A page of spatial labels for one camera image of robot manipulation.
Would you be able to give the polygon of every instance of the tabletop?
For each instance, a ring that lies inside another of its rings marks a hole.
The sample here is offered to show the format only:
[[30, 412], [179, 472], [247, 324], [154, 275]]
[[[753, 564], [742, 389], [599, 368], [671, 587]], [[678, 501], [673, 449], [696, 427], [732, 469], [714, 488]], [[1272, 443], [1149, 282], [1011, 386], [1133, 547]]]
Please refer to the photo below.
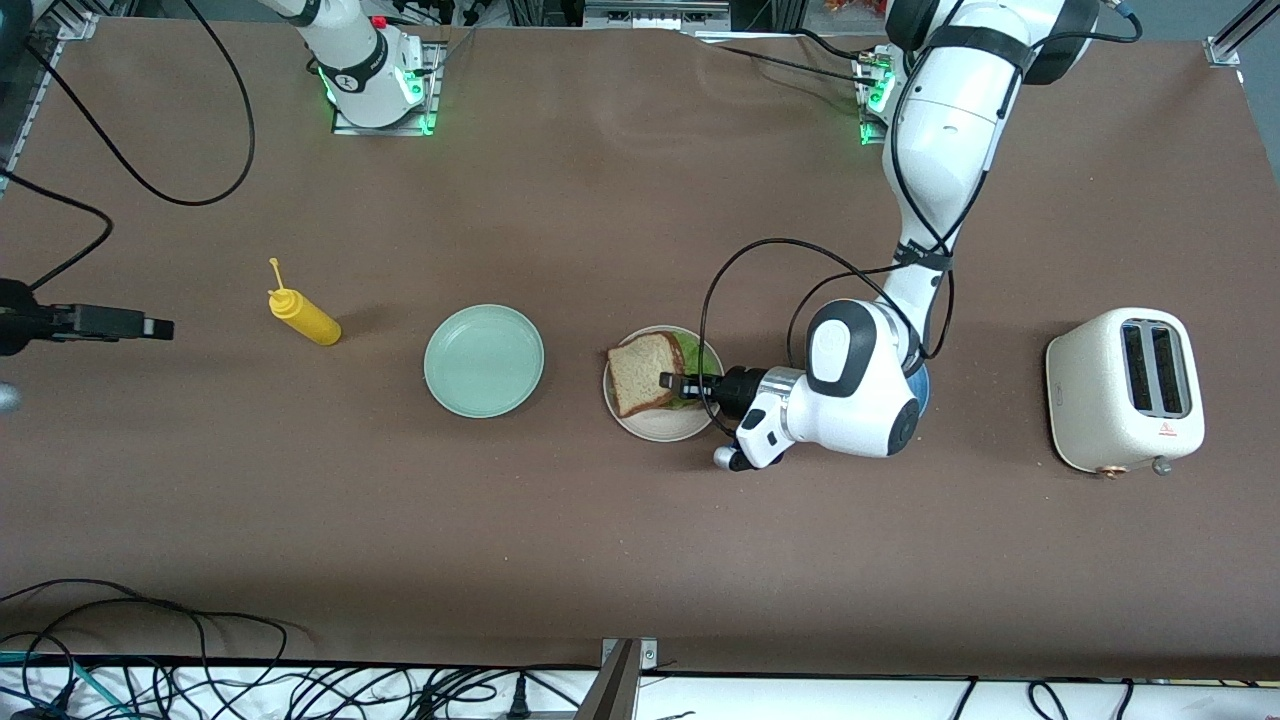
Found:
[[[602, 637], [653, 635], [682, 669], [1280, 669], [1280, 391], [1262, 373], [1280, 193], [1235, 73], [1197, 45], [1096, 44], [1021, 92], [906, 451], [797, 447], [730, 474], [712, 430], [655, 445], [620, 428], [603, 351], [696, 328], [712, 275], [758, 238], [888, 260], [900, 217], [845, 85], [663, 31], [456, 29], [434, 136], [335, 137], [293, 28], [216, 28], [257, 132], [228, 200], [145, 193], [56, 88], [20, 158], [118, 223], [41, 301], [142, 309], [177, 338], [0, 361], [26, 396], [0, 420], [6, 589], [108, 577], [289, 619], [306, 633], [288, 655], [307, 659], [591, 661]], [[808, 41], [750, 46], [841, 69]], [[211, 195], [239, 169], [242, 108], [197, 24], [106, 20], [60, 68], [168, 192]], [[20, 188], [0, 217], [6, 277], [97, 232]], [[339, 319], [338, 345], [271, 318], [271, 256]], [[795, 302], [833, 272], [750, 254], [708, 338], [730, 364], [782, 364]], [[837, 293], [867, 296], [820, 297]], [[422, 380], [434, 328], [480, 302], [522, 311], [547, 351], [535, 393], [492, 420], [451, 415]], [[1048, 437], [1047, 342], [1128, 305], [1172, 313], [1196, 350], [1207, 437], [1166, 478], [1074, 471]], [[192, 652], [151, 618], [83, 624], [84, 647]]]

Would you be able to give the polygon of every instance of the mustard bottle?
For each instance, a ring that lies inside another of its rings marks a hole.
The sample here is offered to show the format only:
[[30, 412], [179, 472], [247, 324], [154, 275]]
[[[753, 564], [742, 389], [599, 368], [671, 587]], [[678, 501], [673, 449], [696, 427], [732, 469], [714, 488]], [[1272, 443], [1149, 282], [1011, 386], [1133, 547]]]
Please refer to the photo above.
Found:
[[271, 258], [271, 268], [275, 269], [275, 282], [280, 284], [278, 290], [270, 291], [271, 314], [307, 336], [316, 345], [338, 342], [338, 338], [342, 337], [342, 327], [307, 300], [305, 295], [284, 287], [284, 279], [280, 278], [280, 261], [275, 258]]

